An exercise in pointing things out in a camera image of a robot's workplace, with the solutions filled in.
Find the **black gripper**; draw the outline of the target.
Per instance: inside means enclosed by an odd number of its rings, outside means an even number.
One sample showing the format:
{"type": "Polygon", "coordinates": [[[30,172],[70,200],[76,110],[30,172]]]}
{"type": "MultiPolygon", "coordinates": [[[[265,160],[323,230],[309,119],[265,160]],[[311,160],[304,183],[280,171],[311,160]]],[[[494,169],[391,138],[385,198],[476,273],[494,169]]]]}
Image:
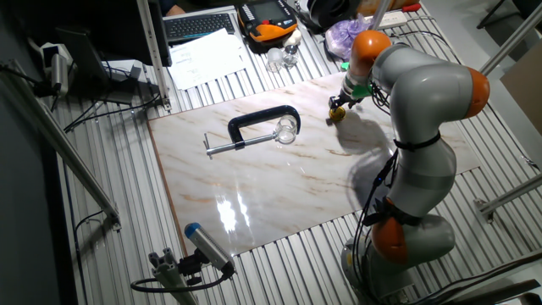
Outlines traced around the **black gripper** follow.
{"type": "Polygon", "coordinates": [[[349,96],[346,92],[341,91],[339,96],[333,96],[329,98],[329,109],[335,111],[338,107],[343,107],[345,112],[351,110],[351,108],[360,103],[362,98],[354,98],[349,96]]]}

